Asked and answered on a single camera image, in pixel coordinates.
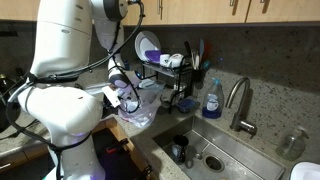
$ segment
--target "black cable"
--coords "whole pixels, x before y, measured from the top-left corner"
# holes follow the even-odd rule
[[[24,130],[24,129],[27,129],[28,127],[30,127],[30,126],[32,126],[34,124],[37,124],[37,123],[39,123],[39,121],[37,119],[35,119],[31,123],[29,123],[27,126],[22,127],[22,128]],[[4,140],[4,139],[9,139],[9,138],[16,138],[16,137],[19,136],[20,133],[22,133],[22,130],[17,130],[15,133],[12,133],[12,134],[10,134],[10,135],[8,135],[6,137],[0,138],[0,141]]]

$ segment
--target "chrome faucet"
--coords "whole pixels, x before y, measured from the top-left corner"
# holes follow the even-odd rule
[[[241,87],[241,85],[243,83],[245,83],[245,86],[244,86],[242,98],[240,101],[240,105],[239,105],[238,111],[233,116],[233,120],[230,125],[230,128],[234,131],[240,131],[241,129],[243,129],[243,130],[247,131],[248,133],[250,133],[252,135],[251,136],[251,138],[252,138],[257,133],[256,125],[253,123],[250,123],[244,119],[241,119],[241,115],[243,113],[244,104],[245,104],[244,101],[245,101],[245,99],[248,95],[248,92],[250,90],[250,79],[248,77],[243,77],[243,78],[239,79],[236,82],[236,84],[233,86],[233,88],[228,96],[228,99],[226,102],[226,107],[227,108],[231,107],[234,96],[236,95],[237,91],[239,90],[239,88]]]

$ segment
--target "plastic bag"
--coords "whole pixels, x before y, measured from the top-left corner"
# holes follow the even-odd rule
[[[156,116],[157,110],[161,105],[160,92],[153,90],[139,90],[138,94],[141,99],[141,104],[139,109],[134,113],[128,113],[121,109],[126,109],[127,111],[133,111],[137,105],[137,100],[127,100],[122,103],[121,109],[118,109],[118,115],[139,128],[146,127],[150,125]]]

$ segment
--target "cabinet handle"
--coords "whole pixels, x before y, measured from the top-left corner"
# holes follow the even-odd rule
[[[230,0],[230,6],[234,5],[234,0]]]
[[[5,164],[3,166],[0,166],[0,169],[4,169],[4,168],[9,167],[9,166],[11,166],[11,163],[8,163],[8,164]]]
[[[238,0],[230,0],[230,6],[232,7],[233,6],[233,9],[232,9],[232,15],[236,15],[236,12],[237,12],[237,7],[238,7]]]
[[[264,3],[263,8],[262,8],[262,14],[267,13],[270,0],[260,0],[260,3]]]
[[[162,20],[162,0],[157,0],[157,14],[160,15],[160,20]]]

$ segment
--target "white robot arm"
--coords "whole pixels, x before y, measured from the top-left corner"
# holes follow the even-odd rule
[[[29,82],[12,95],[9,103],[18,97],[22,109],[50,132],[50,153],[57,168],[53,179],[61,179],[60,175],[68,180],[104,179],[90,135],[100,121],[102,103],[76,88],[38,88],[30,84],[75,81],[81,73],[98,66],[86,67],[93,19],[98,39],[111,57],[109,80],[117,87],[118,96],[128,96],[140,79],[134,71],[123,70],[118,52],[124,43],[123,27],[119,22],[126,15],[127,6],[135,2],[141,7],[138,0],[41,0]]]

